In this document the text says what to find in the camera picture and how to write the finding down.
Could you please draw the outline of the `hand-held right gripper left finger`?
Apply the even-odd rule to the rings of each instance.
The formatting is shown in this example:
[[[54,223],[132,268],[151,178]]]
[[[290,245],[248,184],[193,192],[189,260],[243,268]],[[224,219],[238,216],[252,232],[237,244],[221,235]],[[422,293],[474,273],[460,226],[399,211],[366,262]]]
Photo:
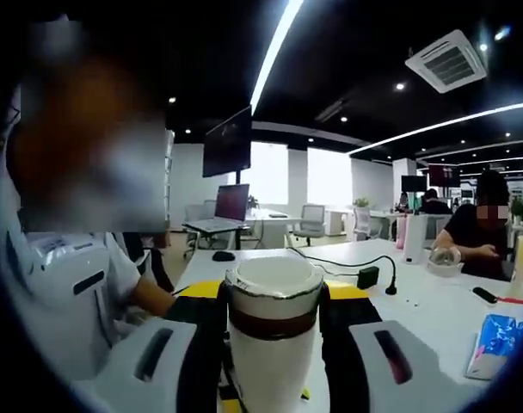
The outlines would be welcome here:
[[[73,390],[91,412],[214,412],[225,325],[221,281],[197,282],[179,292],[165,318],[116,344],[104,368]]]

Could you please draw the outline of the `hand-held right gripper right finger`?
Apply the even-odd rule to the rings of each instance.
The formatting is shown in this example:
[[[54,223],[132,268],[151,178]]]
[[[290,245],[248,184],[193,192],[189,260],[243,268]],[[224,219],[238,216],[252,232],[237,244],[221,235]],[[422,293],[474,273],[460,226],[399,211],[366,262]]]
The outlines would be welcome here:
[[[326,281],[320,295],[322,359],[332,412],[457,412],[472,388],[440,369],[437,353],[367,294]]]

